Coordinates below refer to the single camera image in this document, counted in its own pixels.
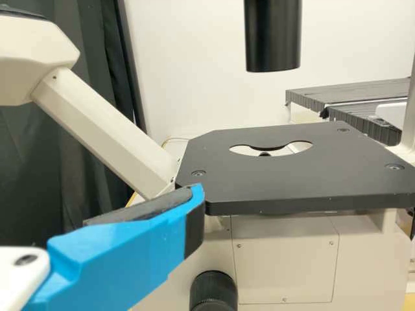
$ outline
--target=white plastic part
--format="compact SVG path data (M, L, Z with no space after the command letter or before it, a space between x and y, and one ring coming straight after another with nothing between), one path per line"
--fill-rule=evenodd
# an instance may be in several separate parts
M145 199L173 188L177 160L70 69L50 72L32 100Z
M23 264L16 264L27 255L36 259L23 259ZM0 247L0 310L21 310L49 270L49 256L43 249Z
M409 84L408 103L399 145L390 147L390 151L415 165L415 56Z
M389 104L380 104L376 107L375 114L390 123L391 125L403 129L403 121L405 120L405 110L407 102L392 102Z
M30 101L39 81L56 67L71 68L79 51L50 21L0 16L0 106Z

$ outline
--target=blue plastic object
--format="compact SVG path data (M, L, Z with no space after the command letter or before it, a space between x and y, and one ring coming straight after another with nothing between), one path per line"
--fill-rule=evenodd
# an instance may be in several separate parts
M149 220L83 227L51 238L51 272L24 310L127 310L167 280L185 259L192 198Z

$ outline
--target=cable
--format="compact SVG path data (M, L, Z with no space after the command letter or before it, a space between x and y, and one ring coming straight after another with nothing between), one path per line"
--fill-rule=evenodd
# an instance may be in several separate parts
M170 138L166 139L166 140L165 140L165 141L161 144L161 147L162 147L162 148L166 147L166 144L167 144L169 141L190 141L190 139L189 139L189 138L183 138L183 137L170 137Z

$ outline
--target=white microscope arm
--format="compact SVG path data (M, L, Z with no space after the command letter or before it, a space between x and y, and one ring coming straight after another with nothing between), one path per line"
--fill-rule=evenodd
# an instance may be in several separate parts
M0 105L34 101L144 199L174 187L178 162L70 68L79 51L44 19L0 15Z

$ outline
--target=microscope arm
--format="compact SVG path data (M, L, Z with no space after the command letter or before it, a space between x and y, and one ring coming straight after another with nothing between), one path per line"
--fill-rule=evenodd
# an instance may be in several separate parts
M177 161L70 69L51 71L31 98L145 199L173 190Z

